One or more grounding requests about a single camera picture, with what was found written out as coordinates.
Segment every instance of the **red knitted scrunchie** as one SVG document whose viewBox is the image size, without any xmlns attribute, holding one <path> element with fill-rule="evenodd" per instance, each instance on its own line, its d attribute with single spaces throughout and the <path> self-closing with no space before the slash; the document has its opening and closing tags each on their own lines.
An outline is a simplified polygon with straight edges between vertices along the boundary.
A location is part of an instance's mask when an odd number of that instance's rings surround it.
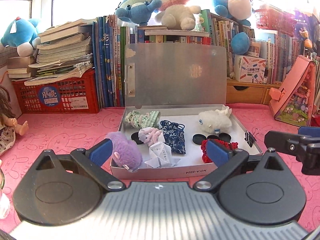
<svg viewBox="0 0 320 240">
<path fill-rule="evenodd" d="M 238 148 L 238 143 L 237 142 L 234 142 L 234 143 L 228 143 L 228 142 L 225 142 L 225 141 L 221 141 L 221 140 L 218 140 L 218 139 L 214 139 L 216 142 L 222 144 L 225 148 L 227 148 L 228 150 L 234 150 L 234 149 L 237 149 Z M 206 150 L 206 145 L 207 145 L 207 142 L 209 140 L 204 140 L 201 144 L 201 150 L 203 152 L 203 155 L 202 155 L 202 160 L 204 163 L 212 163 L 213 161 L 210 160 L 210 158 L 207 156 L 207 150 Z"/>
</svg>

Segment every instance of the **blue gripper pad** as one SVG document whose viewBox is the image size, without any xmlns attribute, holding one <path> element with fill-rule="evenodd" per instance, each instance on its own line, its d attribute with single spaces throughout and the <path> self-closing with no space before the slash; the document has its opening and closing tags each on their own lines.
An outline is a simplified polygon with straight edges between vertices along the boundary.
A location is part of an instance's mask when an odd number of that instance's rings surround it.
<svg viewBox="0 0 320 240">
<path fill-rule="evenodd" d="M 112 154 L 112 141 L 104 139 L 95 146 L 86 150 L 85 155 L 90 161 L 101 167 Z"/>
<path fill-rule="evenodd" d="M 209 140 L 207 142 L 206 150 L 207 156 L 217 167 L 220 167 L 229 161 L 228 150 L 225 149 L 222 145 L 214 143 L 212 140 Z"/>
<path fill-rule="evenodd" d="M 311 137 L 320 137 L 320 127 L 302 126 L 299 128 L 298 134 Z"/>
</svg>

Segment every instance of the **purple plush toy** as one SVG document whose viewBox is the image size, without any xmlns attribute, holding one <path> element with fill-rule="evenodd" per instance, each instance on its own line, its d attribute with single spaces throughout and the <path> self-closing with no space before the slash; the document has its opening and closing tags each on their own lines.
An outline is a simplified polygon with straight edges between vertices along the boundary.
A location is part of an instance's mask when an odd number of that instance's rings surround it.
<svg viewBox="0 0 320 240">
<path fill-rule="evenodd" d="M 106 138 L 112 141 L 112 158 L 119 167 L 135 171 L 142 163 L 142 155 L 135 141 L 128 140 L 121 132 L 110 132 Z"/>
</svg>

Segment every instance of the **red basket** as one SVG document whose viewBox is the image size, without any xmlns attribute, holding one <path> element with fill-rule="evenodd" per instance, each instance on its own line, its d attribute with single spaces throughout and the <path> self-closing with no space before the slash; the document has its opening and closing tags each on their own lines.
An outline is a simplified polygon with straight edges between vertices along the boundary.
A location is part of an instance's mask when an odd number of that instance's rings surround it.
<svg viewBox="0 0 320 240">
<path fill-rule="evenodd" d="M 94 70 L 81 78 L 25 86 L 24 81 L 12 81 L 23 114 L 88 113 L 99 112 Z"/>
<path fill-rule="evenodd" d="M 258 29 L 280 31 L 290 37 L 294 36 L 296 21 L 289 13 L 281 13 L 274 9 L 259 9 L 255 11 Z"/>
</svg>

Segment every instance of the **binder clip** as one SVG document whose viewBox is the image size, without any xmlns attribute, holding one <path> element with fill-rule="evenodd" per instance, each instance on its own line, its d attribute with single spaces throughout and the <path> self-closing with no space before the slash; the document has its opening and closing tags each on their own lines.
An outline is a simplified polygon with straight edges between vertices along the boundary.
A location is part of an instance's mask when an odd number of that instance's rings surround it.
<svg viewBox="0 0 320 240">
<path fill-rule="evenodd" d="M 254 136 L 257 136 L 260 133 L 260 130 L 258 128 L 256 128 L 254 130 L 254 133 L 250 133 L 248 131 L 245 131 L 245 141 L 249 144 L 250 148 L 252 148 L 252 145 L 254 142 L 256 142 L 256 139 Z"/>
</svg>

